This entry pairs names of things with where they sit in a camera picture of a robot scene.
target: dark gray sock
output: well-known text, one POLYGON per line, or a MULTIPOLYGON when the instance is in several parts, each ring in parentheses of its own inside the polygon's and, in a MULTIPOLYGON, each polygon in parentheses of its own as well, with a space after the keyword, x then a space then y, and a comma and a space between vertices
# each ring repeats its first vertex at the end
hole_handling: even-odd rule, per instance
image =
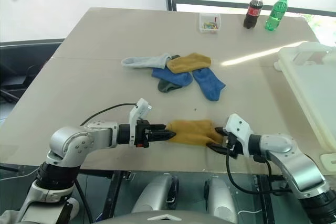
MULTIPOLYGON (((174 55, 174 56, 172 56, 172 60, 176 59, 178 57, 179 57, 179 55, 174 55)), ((169 91, 172 91, 172 90, 175 90, 175 89, 180 89, 181 87, 183 87, 183 86, 176 85, 176 84, 173 84, 169 81, 162 80, 162 79, 160 79, 159 84, 157 85, 158 90, 162 93, 168 93, 169 91)))

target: green bottle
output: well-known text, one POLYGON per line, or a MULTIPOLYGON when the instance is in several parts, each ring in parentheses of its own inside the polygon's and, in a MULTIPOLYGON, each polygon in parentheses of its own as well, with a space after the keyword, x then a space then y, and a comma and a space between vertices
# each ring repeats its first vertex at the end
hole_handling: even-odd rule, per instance
POLYGON ((265 29, 275 31, 280 24, 282 17, 287 11, 287 0, 279 0, 272 8, 271 14, 265 24, 265 29))

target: white plastic crate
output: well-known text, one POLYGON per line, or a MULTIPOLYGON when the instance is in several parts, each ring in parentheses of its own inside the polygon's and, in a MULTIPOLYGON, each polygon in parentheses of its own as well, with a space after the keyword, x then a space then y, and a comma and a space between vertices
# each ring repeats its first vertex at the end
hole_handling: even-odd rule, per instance
POLYGON ((336 151, 336 47, 305 42, 278 54, 279 67, 321 146, 336 151))

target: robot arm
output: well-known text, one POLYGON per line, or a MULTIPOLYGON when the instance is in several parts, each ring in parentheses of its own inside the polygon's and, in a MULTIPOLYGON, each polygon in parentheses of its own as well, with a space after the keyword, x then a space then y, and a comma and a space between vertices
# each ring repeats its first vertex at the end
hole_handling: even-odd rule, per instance
POLYGON ((237 114, 229 117, 224 130, 229 134, 228 146, 233 147, 233 152, 247 157, 265 157, 281 169, 312 223, 336 221, 336 193, 330 189, 314 161, 302 153, 291 136, 280 133, 254 135, 249 124, 237 114))
POLYGON ((90 152, 114 148, 118 144, 149 147, 149 142, 168 140, 176 135, 165 130, 165 125, 153 125, 144 120, 151 109, 144 99, 140 99, 130 112, 129 124, 98 121, 56 131, 51 137, 46 161, 37 172, 37 179, 30 187, 16 222, 28 221, 25 213, 36 202, 63 202, 64 206, 59 210, 64 211, 67 207, 71 211, 66 200, 70 198, 80 166, 90 152))

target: plastic bottle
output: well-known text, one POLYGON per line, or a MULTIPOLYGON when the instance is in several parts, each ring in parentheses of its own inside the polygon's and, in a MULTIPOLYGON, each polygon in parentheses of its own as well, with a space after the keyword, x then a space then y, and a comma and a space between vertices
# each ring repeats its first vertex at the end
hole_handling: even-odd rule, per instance
POLYGON ((251 0, 244 20, 244 27, 250 29, 256 26, 262 7, 263 0, 251 0))
POLYGON ((272 8, 271 14, 265 23, 265 29, 275 31, 280 24, 282 17, 287 11, 287 0, 279 0, 272 8))

